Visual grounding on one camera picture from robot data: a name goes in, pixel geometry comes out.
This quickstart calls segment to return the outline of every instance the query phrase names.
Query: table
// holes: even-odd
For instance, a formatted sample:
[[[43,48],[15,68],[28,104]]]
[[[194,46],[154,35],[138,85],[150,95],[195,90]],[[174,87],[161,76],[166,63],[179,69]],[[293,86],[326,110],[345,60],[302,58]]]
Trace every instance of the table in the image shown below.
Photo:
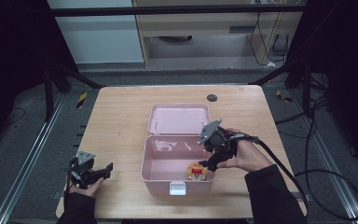
[[[215,94],[216,102],[207,95]],[[100,90],[80,150],[96,154],[94,169],[113,162],[111,177],[97,194],[97,218],[244,218],[252,217],[243,170],[219,169],[207,195],[154,196],[141,178],[151,108],[160,103],[206,104],[210,120],[259,136],[291,170],[282,141],[259,86],[135,86]],[[291,191],[297,191],[285,175]],[[63,199],[56,214],[63,212]]]

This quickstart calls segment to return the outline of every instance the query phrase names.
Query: hand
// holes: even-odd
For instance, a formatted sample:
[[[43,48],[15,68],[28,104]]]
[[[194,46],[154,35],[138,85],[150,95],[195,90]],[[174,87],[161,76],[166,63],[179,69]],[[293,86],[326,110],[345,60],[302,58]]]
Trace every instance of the hand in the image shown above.
[[[228,128],[226,131],[231,133],[240,133],[237,129]],[[240,168],[247,172],[254,172],[272,165],[272,162],[261,153],[253,143],[240,140],[237,146],[237,156],[228,161],[222,161],[217,164],[217,168]]]
[[[69,188],[69,193],[79,193],[79,194],[83,194],[86,196],[89,196],[91,198],[95,198],[95,193],[98,191],[98,189],[100,188],[100,186],[103,184],[104,178],[101,177],[99,180],[97,180],[97,182],[95,182],[94,185],[92,185],[90,188],[88,189],[80,189],[77,187],[76,184],[74,184],[74,182],[72,182],[71,179],[71,185],[72,187]]]

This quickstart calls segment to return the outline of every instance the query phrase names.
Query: gray floor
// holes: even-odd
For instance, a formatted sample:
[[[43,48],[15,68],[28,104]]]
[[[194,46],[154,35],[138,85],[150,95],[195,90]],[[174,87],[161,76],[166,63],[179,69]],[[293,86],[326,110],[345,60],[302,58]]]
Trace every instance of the gray floor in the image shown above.
[[[273,69],[256,63],[243,35],[193,36],[190,41],[183,41],[181,38],[155,38],[147,68],[127,67],[83,75],[108,86],[247,83],[263,77]],[[296,103],[287,103],[277,97],[276,90],[282,90],[283,80],[284,76],[274,78],[263,88],[275,120],[299,112]],[[58,199],[54,197],[55,192],[62,190],[65,183],[64,169],[78,150],[81,134],[84,132],[83,125],[87,125],[98,94],[97,90],[83,83],[71,78],[70,81],[73,84],[70,93],[55,94],[55,99],[63,97],[61,112],[13,207],[11,221],[21,220],[20,223],[26,223],[28,220],[29,223],[37,223],[37,220],[57,220],[55,210]],[[77,109],[77,100],[84,91],[88,93],[88,97],[83,107]],[[296,98],[299,91],[300,88],[289,91],[288,94]],[[315,99],[320,95],[318,91],[312,92]],[[39,85],[21,93],[16,99],[15,107],[7,119],[10,124],[5,125],[0,133],[0,205],[10,191],[44,124],[43,86]],[[326,107],[319,109],[316,113],[316,124],[318,133],[340,172],[358,188],[358,157],[351,156],[350,146],[337,125],[335,114],[329,112]],[[295,119],[278,125],[278,129],[294,172],[303,171],[306,141],[299,136],[307,134],[306,120]],[[324,160],[321,159],[320,150],[315,143],[310,142],[310,168],[324,168]],[[304,177],[301,176],[298,180],[305,188]],[[327,175],[310,175],[310,183],[317,198],[325,206],[346,216],[331,178]],[[310,202],[308,217],[309,223],[350,223],[327,214],[314,201]]]

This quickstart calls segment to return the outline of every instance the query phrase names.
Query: cabinet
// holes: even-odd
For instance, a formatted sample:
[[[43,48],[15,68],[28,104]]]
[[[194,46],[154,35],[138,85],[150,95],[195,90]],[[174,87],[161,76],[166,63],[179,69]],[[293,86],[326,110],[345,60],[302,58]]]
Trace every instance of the cabinet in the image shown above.
[[[132,0],[135,7],[249,5],[254,0]],[[263,4],[293,4],[298,0],[264,1]],[[181,35],[235,35],[251,34],[255,57],[261,63],[268,60],[266,52],[272,47],[276,35],[292,35],[296,31],[301,12],[290,13],[207,13],[140,15],[136,17],[145,63],[147,64],[151,40],[154,36]],[[260,32],[255,30],[259,21]]]
[[[131,0],[48,0],[51,8],[132,7]],[[80,70],[143,63],[134,16],[57,17]]]

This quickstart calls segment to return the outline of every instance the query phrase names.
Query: pink plastic box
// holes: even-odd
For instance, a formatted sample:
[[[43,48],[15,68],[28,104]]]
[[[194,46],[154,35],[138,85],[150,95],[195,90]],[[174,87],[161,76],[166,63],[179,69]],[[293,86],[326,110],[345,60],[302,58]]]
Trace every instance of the pink plastic box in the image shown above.
[[[208,160],[210,152],[198,145],[202,127],[209,123],[207,105],[154,105],[145,141],[142,179],[152,194],[188,195],[209,192],[214,172],[202,181],[186,177],[188,165]]]

